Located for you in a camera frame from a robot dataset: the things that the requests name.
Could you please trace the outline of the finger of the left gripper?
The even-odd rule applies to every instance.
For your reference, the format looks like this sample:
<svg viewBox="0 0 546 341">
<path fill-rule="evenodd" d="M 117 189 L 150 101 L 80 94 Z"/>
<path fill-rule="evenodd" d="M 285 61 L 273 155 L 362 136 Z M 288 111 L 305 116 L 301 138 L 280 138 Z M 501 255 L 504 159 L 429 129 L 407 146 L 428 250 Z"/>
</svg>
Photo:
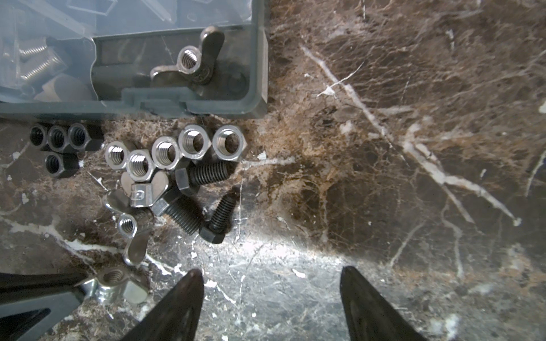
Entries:
<svg viewBox="0 0 546 341">
<path fill-rule="evenodd" d="M 85 299 L 85 274 L 1 274 L 1 339 L 37 340 Z"/>
</svg>

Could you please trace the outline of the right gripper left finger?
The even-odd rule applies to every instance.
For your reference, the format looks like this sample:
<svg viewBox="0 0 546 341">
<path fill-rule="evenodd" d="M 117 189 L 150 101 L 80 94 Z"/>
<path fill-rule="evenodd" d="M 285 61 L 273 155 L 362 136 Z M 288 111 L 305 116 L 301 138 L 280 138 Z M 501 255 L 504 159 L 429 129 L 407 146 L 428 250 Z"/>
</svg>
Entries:
<svg viewBox="0 0 546 341">
<path fill-rule="evenodd" d="M 203 301 L 203 274 L 192 269 L 122 339 L 194 340 Z"/>
</svg>

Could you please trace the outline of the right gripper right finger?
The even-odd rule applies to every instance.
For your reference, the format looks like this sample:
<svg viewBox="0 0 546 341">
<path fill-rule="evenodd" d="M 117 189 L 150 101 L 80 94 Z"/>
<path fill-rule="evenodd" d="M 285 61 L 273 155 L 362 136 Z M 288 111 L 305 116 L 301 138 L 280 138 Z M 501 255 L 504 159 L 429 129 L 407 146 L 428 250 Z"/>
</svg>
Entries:
<svg viewBox="0 0 546 341">
<path fill-rule="evenodd" d="M 342 269 L 340 293 L 352 340 L 425 339 L 355 267 Z"/>
</svg>

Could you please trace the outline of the silver threaded bolt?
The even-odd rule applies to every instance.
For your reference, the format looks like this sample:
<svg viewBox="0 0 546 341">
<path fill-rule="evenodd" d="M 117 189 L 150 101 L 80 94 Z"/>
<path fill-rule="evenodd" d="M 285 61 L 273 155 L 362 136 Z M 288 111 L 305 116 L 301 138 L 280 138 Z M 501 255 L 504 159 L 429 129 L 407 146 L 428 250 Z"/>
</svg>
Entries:
<svg viewBox="0 0 546 341">
<path fill-rule="evenodd" d="M 66 71 L 71 67 L 72 58 L 58 40 L 40 37 L 20 41 L 18 56 L 21 61 L 18 81 L 34 85 Z"/>
</svg>

